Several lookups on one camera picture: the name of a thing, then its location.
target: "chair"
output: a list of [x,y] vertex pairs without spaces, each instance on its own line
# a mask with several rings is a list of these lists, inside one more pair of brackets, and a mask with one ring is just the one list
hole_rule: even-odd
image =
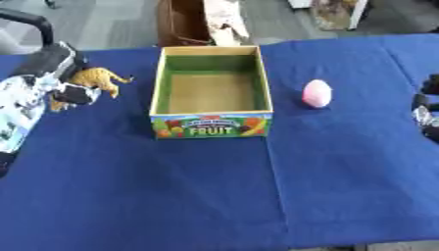
[[[41,16],[20,11],[0,8],[0,19],[33,25],[41,33],[43,46],[53,43],[52,25]],[[26,54],[31,52],[29,47],[21,46],[10,34],[0,29],[0,54]]]

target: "fruit illustration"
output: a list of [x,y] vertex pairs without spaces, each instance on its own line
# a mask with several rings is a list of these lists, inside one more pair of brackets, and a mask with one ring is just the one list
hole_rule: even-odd
[[244,126],[249,126],[251,128],[256,127],[261,122],[260,118],[247,118],[245,119]]
[[155,119],[153,121],[153,128],[155,131],[159,131],[161,129],[168,129],[168,125],[162,119]]
[[267,120],[262,120],[262,119],[259,119],[259,120],[261,120],[261,121],[255,127],[241,133],[241,136],[251,136],[251,135],[257,134],[258,131],[264,130],[266,125],[267,125]]
[[246,132],[247,130],[251,129],[248,125],[242,125],[238,128],[238,131],[243,133]]
[[171,129],[171,131],[172,131],[172,133],[175,133],[175,134],[183,133],[183,128],[181,128],[180,126],[176,126],[176,127],[173,127]]
[[171,133],[167,129],[159,129],[157,135],[159,137],[171,137]]
[[168,125],[169,128],[181,126],[180,121],[173,121],[173,120],[166,121],[166,124]]

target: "white paper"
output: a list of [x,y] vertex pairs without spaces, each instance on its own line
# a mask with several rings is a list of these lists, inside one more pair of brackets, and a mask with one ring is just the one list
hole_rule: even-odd
[[204,0],[204,3],[209,33],[218,46],[236,46],[249,39],[239,0]]

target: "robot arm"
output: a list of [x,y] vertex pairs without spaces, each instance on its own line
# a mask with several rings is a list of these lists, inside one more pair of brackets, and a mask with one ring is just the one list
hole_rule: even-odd
[[0,82],[0,177],[18,155],[28,134],[41,119],[48,95],[69,105],[92,104],[100,89],[68,83],[87,68],[86,59],[69,44],[43,47]]

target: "gray floor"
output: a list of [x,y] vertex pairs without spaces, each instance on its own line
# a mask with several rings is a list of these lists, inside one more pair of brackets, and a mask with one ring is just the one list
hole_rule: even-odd
[[[7,7],[43,15],[54,25],[56,38],[79,49],[150,46],[157,43],[155,6],[158,0],[57,0],[58,10],[43,0],[5,0]],[[253,41],[266,44],[393,33],[424,32],[439,25],[439,9],[426,0],[374,0],[375,9],[355,31],[321,31],[307,10],[293,11],[287,0],[242,0],[242,14]],[[23,45],[38,45],[28,25],[0,22]]]

